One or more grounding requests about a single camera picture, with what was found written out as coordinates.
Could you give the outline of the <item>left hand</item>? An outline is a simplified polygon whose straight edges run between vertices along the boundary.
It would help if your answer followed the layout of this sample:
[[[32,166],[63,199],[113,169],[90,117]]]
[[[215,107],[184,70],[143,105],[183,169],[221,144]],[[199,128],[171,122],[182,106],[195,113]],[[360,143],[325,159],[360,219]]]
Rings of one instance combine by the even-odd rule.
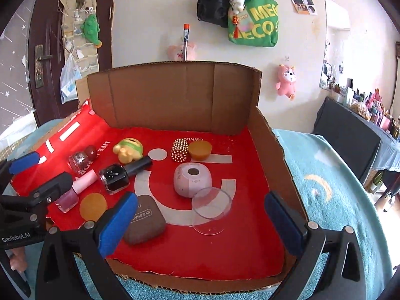
[[[10,268],[18,273],[23,273],[27,270],[28,264],[26,260],[25,247],[18,247],[11,250],[9,264]]]

